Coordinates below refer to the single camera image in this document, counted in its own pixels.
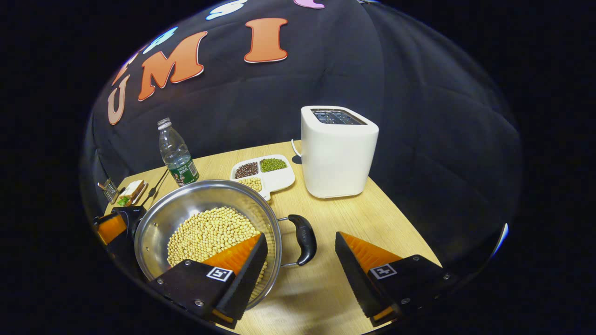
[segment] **stainless steel pot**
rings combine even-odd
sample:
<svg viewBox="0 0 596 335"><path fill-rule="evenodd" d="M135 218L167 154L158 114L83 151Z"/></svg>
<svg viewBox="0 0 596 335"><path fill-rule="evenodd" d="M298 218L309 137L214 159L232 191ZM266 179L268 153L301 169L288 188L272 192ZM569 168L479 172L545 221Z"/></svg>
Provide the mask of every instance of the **stainless steel pot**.
<svg viewBox="0 0 596 335"><path fill-rule="evenodd" d="M250 296L247 309L254 307L271 290L283 266L308 263L316 253L316 239L311 224L299 215L277 219L275 213L255 190L239 182L207 180L188 184L170 192L155 203L134 231L136 260L151 281L171 266L167 262L167 242L191 215L215 207L228 206L246 215L254 227L265 234L268 253L263 280ZM278 221L289 219L296 226L296 238L302 250L296 263L281 264L281 233Z"/></svg>

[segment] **orange letter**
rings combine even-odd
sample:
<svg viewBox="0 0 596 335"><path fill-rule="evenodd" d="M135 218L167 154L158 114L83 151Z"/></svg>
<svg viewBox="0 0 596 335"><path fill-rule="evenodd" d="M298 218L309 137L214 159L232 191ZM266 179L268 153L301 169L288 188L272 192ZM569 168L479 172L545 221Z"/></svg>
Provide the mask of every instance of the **orange letter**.
<svg viewBox="0 0 596 335"><path fill-rule="evenodd" d="M207 32L200 32L191 35L180 42L170 58L166 58L163 52L158 52L143 62L143 77L141 79L141 93L139 101L143 101L153 95L155 86L151 84L151 78L159 88L166 87L167 79L174 65L176 69L172 75L171 82L179 83L203 72L203 66L198 63L198 44Z"/></svg>
<svg viewBox="0 0 596 335"><path fill-rule="evenodd" d="M120 77L124 74L124 72L126 72L126 70L128 69L127 66L130 65L130 63L132 63L132 61L135 60L135 58L137 57L138 54L139 53L137 52L134 56L132 56L131 59L129 59L128 61L126 61L126 63L124 63L124 65L120 69L120 72L118 72L118 75L116 76L116 78L112 82L112 86L114 86L114 84L118 81L118 79L120 79Z"/></svg>
<svg viewBox="0 0 596 335"><path fill-rule="evenodd" d="M288 23L284 18L259 18L248 21L247 27L253 29L253 40L250 52L244 56L248 63L279 61L288 57L288 53L280 48L280 29Z"/></svg>
<svg viewBox="0 0 596 335"><path fill-rule="evenodd" d="M115 125L120 121L122 117L122 113L124 113L124 93L126 90L126 82L130 78L130 75L127 75L122 79L120 85L117 88L114 88L114 91L108 97L108 120L110 121L111 125ZM116 95L116 91L120 88L120 95L118 99L118 110L114 110L114 96Z"/></svg>

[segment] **white divided tray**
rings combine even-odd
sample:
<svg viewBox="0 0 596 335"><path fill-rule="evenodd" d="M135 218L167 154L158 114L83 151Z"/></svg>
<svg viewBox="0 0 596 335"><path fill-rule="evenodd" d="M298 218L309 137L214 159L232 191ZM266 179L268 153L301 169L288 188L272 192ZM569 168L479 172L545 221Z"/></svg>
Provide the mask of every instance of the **white divided tray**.
<svg viewBox="0 0 596 335"><path fill-rule="evenodd" d="M261 166L260 166L260 161L263 159L268 159L268 158L281 159L285 162L287 167L285 167L284 169L279 169L279 170L274 170L274 171L269 171L269 172L262 172ZM252 176L246 176L243 178L238 178L238 179L234 178L236 176L236 169L238 169L240 166L242 166L244 164L254 163L254 162L257 162L257 167L258 167L257 174L252 175ZM293 184L294 181L296 180L296 176L294 175L294 170L292 170L292 166L290 165L290 162L288 162L288 160L283 155L263 156L263 157L253 158L253 159L245 160L243 162L239 162L236 165L234 165L234 167L232 167L232 173L230 173L229 180L239 181L241 179L255 178L255 177L260 178L262 190L259 192L259 194L267 201L269 201L271 199L271 192L283 190L284 188Z"/></svg>

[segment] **bread slice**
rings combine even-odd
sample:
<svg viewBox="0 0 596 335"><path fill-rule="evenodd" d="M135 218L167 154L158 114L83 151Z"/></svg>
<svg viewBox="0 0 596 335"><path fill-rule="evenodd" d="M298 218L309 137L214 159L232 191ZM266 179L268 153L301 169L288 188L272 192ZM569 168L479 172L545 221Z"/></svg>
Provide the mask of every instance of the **bread slice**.
<svg viewBox="0 0 596 335"><path fill-rule="evenodd" d="M143 181L142 179L131 182L126 187L124 192L120 193L119 198L122 199L124 197L127 197L129 201L132 201L139 194L139 192L143 189L144 186L145 181Z"/></svg>
<svg viewBox="0 0 596 335"><path fill-rule="evenodd" d="M145 190L147 189L147 183L143 182L143 184L141 185L141 191L137 192L137 194L135 195L134 198L130 198L128 200L128 202L126 202L126 206L130 206L132 205L132 202L136 199L139 198L143 195L143 193L145 193Z"/></svg>

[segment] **sandwich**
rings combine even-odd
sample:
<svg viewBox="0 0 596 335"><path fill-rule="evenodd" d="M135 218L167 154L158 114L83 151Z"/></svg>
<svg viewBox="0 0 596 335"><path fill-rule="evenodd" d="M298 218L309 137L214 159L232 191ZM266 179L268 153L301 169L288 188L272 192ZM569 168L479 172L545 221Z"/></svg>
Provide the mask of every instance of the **sandwich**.
<svg viewBox="0 0 596 335"><path fill-rule="evenodd" d="M120 201L118 201L118 204L121 206L130 206L132 205L132 202L141 195L142 191L145 189L145 185L147 183L140 179L134 182L131 182L126 189L124 190L124 192L120 193L120 195L118 196L118 198L120 198Z"/></svg>

